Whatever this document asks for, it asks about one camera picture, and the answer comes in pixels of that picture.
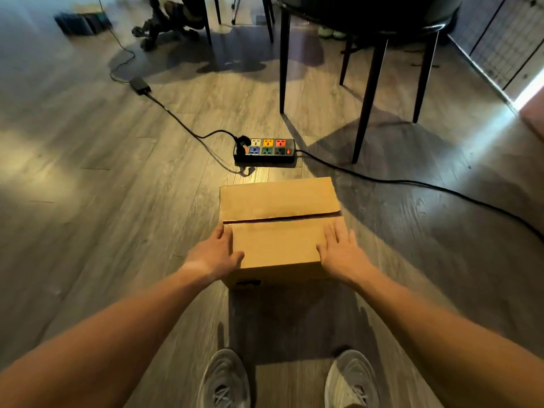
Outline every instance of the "cardboard box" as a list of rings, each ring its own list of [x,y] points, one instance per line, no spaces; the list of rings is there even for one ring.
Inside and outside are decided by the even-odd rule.
[[[233,249],[245,252],[229,288],[326,279],[316,244],[325,224],[342,217],[330,177],[221,187],[220,218]]]

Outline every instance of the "person's right arm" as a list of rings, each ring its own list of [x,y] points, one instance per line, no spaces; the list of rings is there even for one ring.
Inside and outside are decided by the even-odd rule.
[[[343,222],[325,238],[323,267],[376,311],[445,407],[544,407],[542,359],[389,279]]]

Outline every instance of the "forearm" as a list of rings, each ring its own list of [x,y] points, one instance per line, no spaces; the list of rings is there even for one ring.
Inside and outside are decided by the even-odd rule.
[[[44,343],[0,374],[2,405],[124,405],[182,312],[206,286],[182,269]]]
[[[544,406],[544,362],[515,343],[417,298],[376,268],[355,289],[448,407]]]

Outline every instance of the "shoe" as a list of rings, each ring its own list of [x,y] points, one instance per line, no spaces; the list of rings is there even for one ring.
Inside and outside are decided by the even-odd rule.
[[[325,383],[325,408],[379,408],[371,364],[359,351],[343,352],[332,363]]]
[[[332,37],[332,33],[332,29],[325,26],[320,26],[319,30],[317,30],[318,36],[322,39],[329,39],[330,37]]]
[[[345,40],[346,37],[348,37],[348,35],[346,33],[342,33],[341,31],[333,31],[332,32],[332,37],[335,39],[335,40]]]
[[[231,349],[217,351],[200,382],[196,408],[251,408],[248,374]]]

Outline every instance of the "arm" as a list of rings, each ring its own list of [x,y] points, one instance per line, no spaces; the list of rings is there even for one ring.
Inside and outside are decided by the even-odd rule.
[[[43,343],[0,373],[3,407],[121,407],[191,301],[239,266],[218,226],[174,274]]]
[[[544,361],[389,279],[342,222],[326,227],[325,238],[323,267],[376,311],[444,406],[544,406]]]

